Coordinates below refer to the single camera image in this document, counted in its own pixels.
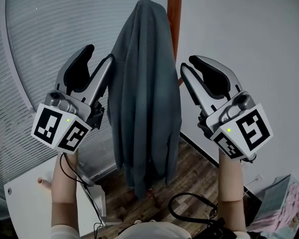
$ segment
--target white table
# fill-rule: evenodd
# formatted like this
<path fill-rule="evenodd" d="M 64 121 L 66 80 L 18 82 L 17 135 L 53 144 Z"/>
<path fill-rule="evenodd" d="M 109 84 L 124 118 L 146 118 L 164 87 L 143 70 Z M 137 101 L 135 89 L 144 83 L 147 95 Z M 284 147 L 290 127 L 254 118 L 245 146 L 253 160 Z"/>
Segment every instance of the white table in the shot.
<path fill-rule="evenodd" d="M 52 181 L 56 156 L 22 174 L 4 186 L 10 217 L 20 239 L 50 238 L 52 199 L 51 191 L 38 184 L 38 177 Z M 106 216 L 105 193 L 95 185 L 90 189 L 97 205 L 103 225 L 122 222 Z M 77 204 L 80 236 L 93 232 L 94 223 L 100 222 L 85 190 L 77 184 Z"/>

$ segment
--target hanging garment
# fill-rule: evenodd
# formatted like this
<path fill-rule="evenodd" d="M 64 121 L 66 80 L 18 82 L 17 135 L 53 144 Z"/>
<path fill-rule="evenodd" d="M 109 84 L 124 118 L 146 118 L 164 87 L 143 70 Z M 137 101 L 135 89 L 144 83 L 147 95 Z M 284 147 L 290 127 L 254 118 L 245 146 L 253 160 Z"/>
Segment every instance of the hanging garment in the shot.
<path fill-rule="evenodd" d="M 114 45 L 108 117 L 114 154 L 137 197 L 175 174 L 181 126 L 180 94 L 165 9 L 138 1 Z"/>

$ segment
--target wooden pole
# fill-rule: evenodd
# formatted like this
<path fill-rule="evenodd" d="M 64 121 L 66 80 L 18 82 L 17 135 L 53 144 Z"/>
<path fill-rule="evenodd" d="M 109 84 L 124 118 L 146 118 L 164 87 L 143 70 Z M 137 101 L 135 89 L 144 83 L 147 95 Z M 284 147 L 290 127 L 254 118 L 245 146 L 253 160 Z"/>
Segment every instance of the wooden pole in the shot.
<path fill-rule="evenodd" d="M 179 26 L 180 26 L 181 0 L 167 0 L 167 17 L 170 25 L 171 39 L 173 42 L 174 58 L 176 62 Z M 178 79 L 178 84 L 183 83 L 182 78 Z"/>

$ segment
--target wooden floor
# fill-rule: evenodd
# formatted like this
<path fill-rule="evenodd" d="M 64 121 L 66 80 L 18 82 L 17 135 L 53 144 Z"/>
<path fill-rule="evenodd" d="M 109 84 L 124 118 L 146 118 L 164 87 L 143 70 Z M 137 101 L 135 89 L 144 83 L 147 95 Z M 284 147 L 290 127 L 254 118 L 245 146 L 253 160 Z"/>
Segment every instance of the wooden floor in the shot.
<path fill-rule="evenodd" d="M 99 229 L 98 238 L 112 239 L 120 231 L 129 227 L 135 220 L 147 222 L 151 219 L 176 224 L 186 229 L 192 236 L 205 229 L 205 225 L 176 220 L 168 211 L 167 205 L 172 196 L 181 192 L 195 193 L 217 203 L 218 168 L 197 152 L 186 141 L 179 141 L 177 175 L 169 186 L 164 181 L 157 183 L 152 192 L 161 208 L 155 206 L 154 199 L 148 195 L 146 199 L 137 200 L 126 187 L 124 173 L 115 171 L 97 182 L 106 193 L 107 215 L 123 220 L 121 225 Z M 244 197 L 246 222 L 254 218 L 259 209 L 259 202 L 248 195 Z M 211 210 L 193 197 L 184 196 L 174 201 L 173 208 L 177 214 L 194 218 L 207 218 Z"/>

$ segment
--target white wall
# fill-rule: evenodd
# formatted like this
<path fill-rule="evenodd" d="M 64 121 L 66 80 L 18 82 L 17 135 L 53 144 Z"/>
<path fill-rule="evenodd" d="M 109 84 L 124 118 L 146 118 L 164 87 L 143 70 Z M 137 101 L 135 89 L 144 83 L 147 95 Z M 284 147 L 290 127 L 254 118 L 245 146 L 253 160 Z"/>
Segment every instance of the white wall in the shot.
<path fill-rule="evenodd" d="M 299 180 L 299 0 L 182 0 L 177 69 L 190 55 L 232 69 L 243 89 L 261 103 L 274 137 L 254 164 L 243 166 L 245 184 L 257 193 L 274 178 Z M 214 159 L 217 147 L 197 127 L 200 109 L 181 86 L 182 129 Z"/>

